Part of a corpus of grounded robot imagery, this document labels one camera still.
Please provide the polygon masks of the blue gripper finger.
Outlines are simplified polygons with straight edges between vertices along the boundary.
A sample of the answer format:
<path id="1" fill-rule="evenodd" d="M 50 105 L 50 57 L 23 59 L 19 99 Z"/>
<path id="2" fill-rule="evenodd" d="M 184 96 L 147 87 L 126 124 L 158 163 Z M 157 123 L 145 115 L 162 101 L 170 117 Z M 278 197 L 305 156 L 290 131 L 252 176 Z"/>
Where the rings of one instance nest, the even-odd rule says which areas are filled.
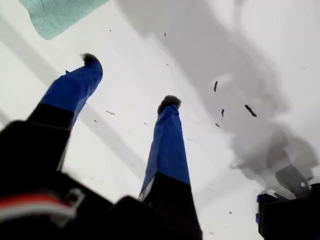
<path id="1" fill-rule="evenodd" d="M 168 238 L 201 240 L 186 157 L 181 100 L 167 95 L 157 109 L 153 140 L 139 199 L 165 221 Z"/>
<path id="2" fill-rule="evenodd" d="M 88 98 L 103 77 L 103 67 L 96 56 L 82 55 L 84 65 L 66 71 L 53 81 L 28 121 L 71 130 Z"/>

